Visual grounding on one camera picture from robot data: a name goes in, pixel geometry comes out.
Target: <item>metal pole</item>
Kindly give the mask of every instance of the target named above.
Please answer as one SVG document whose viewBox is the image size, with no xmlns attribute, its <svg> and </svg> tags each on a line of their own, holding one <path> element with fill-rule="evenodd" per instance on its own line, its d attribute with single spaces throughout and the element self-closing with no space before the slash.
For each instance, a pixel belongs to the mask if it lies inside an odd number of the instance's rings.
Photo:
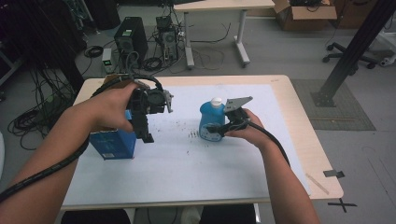
<svg viewBox="0 0 396 224">
<path fill-rule="evenodd" d="M 316 106 L 334 106 L 332 98 L 338 88 L 348 77 L 364 51 L 370 47 L 395 10 L 395 0 L 377 1 L 320 91 L 311 93 Z"/>
</svg>

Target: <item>desk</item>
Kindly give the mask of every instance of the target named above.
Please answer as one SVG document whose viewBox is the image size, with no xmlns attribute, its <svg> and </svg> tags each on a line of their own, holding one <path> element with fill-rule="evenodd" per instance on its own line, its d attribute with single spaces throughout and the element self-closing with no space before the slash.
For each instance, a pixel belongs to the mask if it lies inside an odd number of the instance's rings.
<svg viewBox="0 0 396 224">
<path fill-rule="evenodd" d="M 214 18 L 211 18 L 215 22 L 219 22 L 219 19 L 223 16 L 226 11 L 239 11 L 239 29 L 238 35 L 235 36 L 235 43 L 238 48 L 239 54 L 242 57 L 242 65 L 245 67 L 250 63 L 250 59 L 245 51 L 245 47 L 242 43 L 242 36 L 245 27 L 245 19 L 248 9 L 253 8 L 269 8 L 274 7 L 272 0 L 205 0 L 200 2 L 193 2 L 188 4 L 175 5 L 174 9 L 178 12 L 184 13 L 184 26 L 185 26 L 185 50 L 187 58 L 187 66 L 189 68 L 194 67 L 194 60 L 192 57 L 191 50 L 191 36 L 190 36 L 190 14 L 197 14 L 200 16 L 200 20 L 209 21 L 207 17 L 209 14 L 206 12 L 218 13 Z"/>
<path fill-rule="evenodd" d="M 304 109 L 297 97 L 294 88 L 291 86 L 290 80 L 286 76 L 234 76 L 234 77 L 158 77 L 158 79 L 163 84 L 163 87 L 166 90 L 170 90 L 171 87 L 184 87 L 190 88 L 191 92 L 199 86 L 215 86 L 216 88 L 224 88 L 229 85 L 263 85 L 269 86 L 274 93 L 274 96 L 277 100 L 277 104 L 280 110 L 280 115 L 284 118 L 284 123 L 287 129 L 289 130 L 290 141 L 292 142 L 297 156 L 301 162 L 301 165 L 304 169 L 303 175 L 306 177 L 306 183 L 310 188 L 310 197 L 311 199 L 336 199 L 341 198 L 343 195 L 343 191 L 336 177 L 325 177 L 323 171 L 331 170 L 332 167 L 323 151 L 323 148 L 318 141 L 318 138 L 309 122 L 308 117 L 306 116 Z M 86 80 L 79 95 L 76 100 L 76 104 L 82 102 L 91 97 L 92 93 L 103 83 L 102 78 L 93 78 Z M 246 95 L 248 94 L 248 89 L 245 91 L 241 91 L 240 94 Z M 177 95 L 174 98 L 174 104 L 176 103 Z M 259 110 L 265 110 L 265 105 L 260 105 Z M 159 115 L 150 115 L 148 117 L 148 123 L 152 124 L 151 121 L 153 119 L 163 118 L 166 119 L 167 114 L 159 114 Z M 150 127 L 150 131 L 153 134 L 154 140 L 159 140 L 161 142 L 162 133 L 156 131 L 152 127 Z M 115 207 L 139 207 L 139 206 L 162 206 L 162 205 L 193 205 L 193 204 L 219 204 L 219 203 L 264 203 L 269 202 L 268 196 L 264 197 L 264 192 L 266 186 L 265 177 L 262 176 L 263 166 L 260 154 L 258 150 L 252 149 L 249 151 L 248 158 L 252 159 L 254 162 L 251 162 L 253 171 L 250 169 L 251 167 L 247 167 L 249 171 L 253 173 L 258 172 L 260 175 L 255 174 L 243 174 L 243 172 L 238 172 L 239 168 L 246 169 L 246 167 L 238 167 L 232 163 L 227 163 L 227 161 L 223 161 L 222 157 L 225 157 L 224 154 L 219 154 L 214 150 L 214 147 L 210 149 L 210 156 L 215 157 L 219 160 L 219 166 L 216 164 L 207 164 L 211 165 L 213 170 L 212 173 L 215 173 L 217 169 L 222 169 L 223 167 L 228 167 L 231 172 L 227 172 L 225 175 L 233 175 L 240 176 L 240 178 L 249 178 L 250 180 L 257 179 L 257 183 L 254 186 L 237 184 L 240 185 L 241 194 L 238 195 L 227 195 L 229 192 L 235 190 L 234 186 L 226 186 L 225 189 L 219 189 L 219 186 L 223 183 L 218 183 L 218 179 L 221 179 L 221 176 L 217 179 L 208 179 L 206 182 L 201 182 L 198 186 L 189 186 L 186 188 L 185 182 L 188 181 L 196 181 L 196 179 L 201 178 L 201 174 L 197 173 L 186 173 L 183 170 L 178 170 L 177 165 L 182 164 L 186 165 L 187 169 L 190 168 L 190 165 L 197 165 L 196 161 L 188 161 L 189 153 L 200 153 L 201 149 L 196 147 L 191 147 L 190 149 L 186 148 L 183 152 L 185 156 L 185 160 L 179 160 L 177 154 L 166 154 L 166 150 L 162 152 L 156 152 L 155 154 L 151 153 L 152 149 L 149 148 L 149 145 L 142 145 L 141 140 L 138 140 L 140 143 L 139 151 L 138 146 L 135 148 L 135 158 L 134 160 L 119 160 L 119 161 L 103 161 L 101 156 L 94 151 L 94 149 L 89 148 L 80 158 L 78 162 L 78 167 L 76 170 L 76 174 L 72 180 L 69 191 L 67 192 L 66 198 L 64 200 L 63 209 L 65 210 L 73 210 L 73 209 L 91 209 L 91 208 L 115 208 Z M 162 173 L 161 170 L 154 170 L 152 167 L 146 166 L 142 167 L 137 165 L 141 160 L 147 160 L 150 157 L 151 160 L 157 160 L 159 162 L 163 162 L 162 159 L 166 157 L 167 162 L 170 162 L 170 166 L 175 166 L 175 169 L 168 169 L 165 173 Z M 245 160 L 245 156 L 240 157 L 241 163 L 245 164 L 245 166 L 250 166 L 249 162 L 247 163 Z M 90 163 L 95 167 L 91 166 L 87 167 L 86 164 Z M 135 165 L 135 168 L 132 173 L 119 172 L 117 167 Z M 108 173 L 113 174 L 112 176 L 106 176 L 104 174 Z M 147 192 L 147 188 L 152 188 L 153 186 L 148 185 L 150 182 L 150 178 L 146 178 L 142 181 L 142 178 L 145 178 L 150 175 L 156 175 L 155 178 L 157 181 L 161 183 L 161 185 L 156 186 L 156 189 Z M 179 180 L 173 179 L 174 176 L 181 176 Z M 112 188 L 106 187 L 108 182 L 117 182 L 118 184 Z M 128 190 L 132 189 L 132 185 L 141 185 L 139 193 L 130 192 Z M 208 185 L 211 185 L 210 190 L 212 191 L 223 191 L 221 194 L 222 199 L 214 198 L 214 196 L 206 194 L 202 194 L 199 196 L 199 200 L 196 199 L 196 196 L 199 195 L 198 191 L 200 188 L 207 188 Z M 118 194 L 119 190 L 123 190 L 125 193 L 122 195 Z"/>
</svg>

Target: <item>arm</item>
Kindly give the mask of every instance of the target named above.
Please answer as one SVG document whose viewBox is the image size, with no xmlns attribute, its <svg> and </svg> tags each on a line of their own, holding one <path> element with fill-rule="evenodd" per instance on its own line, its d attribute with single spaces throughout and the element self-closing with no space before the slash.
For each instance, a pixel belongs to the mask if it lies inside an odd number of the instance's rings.
<svg viewBox="0 0 396 224">
<path fill-rule="evenodd" d="M 253 123 L 263 127 L 257 116 L 249 110 L 246 111 Z M 225 135 L 244 138 L 262 153 L 271 205 L 277 223 L 319 223 L 318 215 L 304 187 L 274 142 L 250 126 L 244 130 L 227 132 Z"/>
<path fill-rule="evenodd" d="M 136 84 L 105 91 L 64 111 L 35 154 L 10 186 L 67 158 L 81 146 L 92 127 L 102 125 L 131 132 L 124 111 Z M 0 223 L 53 223 L 64 201 L 77 161 L 0 204 Z"/>
</svg>

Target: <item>floor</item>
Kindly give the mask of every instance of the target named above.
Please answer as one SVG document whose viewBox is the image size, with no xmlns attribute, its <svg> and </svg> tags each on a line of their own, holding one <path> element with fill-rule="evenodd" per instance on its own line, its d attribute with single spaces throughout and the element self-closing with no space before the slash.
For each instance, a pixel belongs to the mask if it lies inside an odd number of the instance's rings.
<svg viewBox="0 0 396 224">
<path fill-rule="evenodd" d="M 138 7 L 121 7 L 120 16 L 138 15 Z M 153 9 L 151 13 L 162 13 Z M 150 36 L 152 24 L 146 24 Z M 115 30 L 89 35 L 89 46 L 104 45 L 112 40 Z M 222 38 L 226 30 L 221 24 L 194 26 L 191 32 L 200 40 Z M 249 18 L 244 32 L 244 44 L 251 64 L 243 68 L 233 46 L 237 25 L 232 24 L 230 34 L 218 44 L 193 44 L 197 68 L 187 70 L 185 59 L 156 76 L 243 76 L 283 74 L 289 78 L 326 79 L 336 60 L 323 63 L 325 45 L 336 41 L 347 45 L 356 30 L 335 30 L 327 25 L 317 32 L 284 32 L 274 19 Z M 370 53 L 382 59 L 389 55 L 388 48 L 375 42 Z M 90 60 L 79 55 L 76 64 L 84 71 Z M 85 78 L 103 77 L 105 72 L 98 60 L 93 60 Z M 394 223 L 396 220 L 396 65 L 376 67 L 373 70 L 360 64 L 358 72 L 346 79 L 346 84 L 361 107 L 374 124 L 374 132 L 316 131 L 333 169 L 342 171 L 345 177 L 339 181 L 344 190 L 346 211 L 339 200 L 315 201 L 314 205 L 322 223 Z M 29 76 L 29 67 L 23 67 L 0 87 L 7 99 L 0 103 L 0 130 L 6 145 L 6 163 L 0 189 L 4 189 L 32 151 L 20 147 L 20 139 L 7 131 L 11 120 L 35 105 L 35 86 Z M 25 139 L 29 145 L 40 142 L 38 134 Z M 259 204 L 262 223 L 274 223 L 271 206 Z M 150 210 L 152 223 L 171 223 L 175 208 L 153 208 Z M 149 223 L 145 208 L 135 214 L 135 223 Z"/>
</svg>

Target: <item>table leg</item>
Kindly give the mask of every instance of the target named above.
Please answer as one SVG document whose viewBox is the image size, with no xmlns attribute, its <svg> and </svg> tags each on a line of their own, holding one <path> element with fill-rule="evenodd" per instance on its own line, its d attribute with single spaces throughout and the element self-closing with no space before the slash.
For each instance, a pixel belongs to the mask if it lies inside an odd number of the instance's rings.
<svg viewBox="0 0 396 224">
<path fill-rule="evenodd" d="M 186 51 L 187 67 L 192 69 L 194 67 L 194 59 L 192 57 L 192 49 L 190 42 L 190 28 L 189 28 L 189 12 L 184 13 L 184 50 Z"/>
<path fill-rule="evenodd" d="M 247 10 L 243 9 L 241 11 L 241 17 L 239 19 L 239 29 L 238 29 L 238 36 L 235 36 L 235 44 L 238 48 L 239 54 L 242 57 L 242 65 L 245 67 L 247 64 L 250 63 L 250 59 L 248 58 L 247 52 L 245 51 L 245 47 L 242 44 L 242 35 L 244 33 L 245 28 L 245 19 L 247 16 Z"/>
</svg>

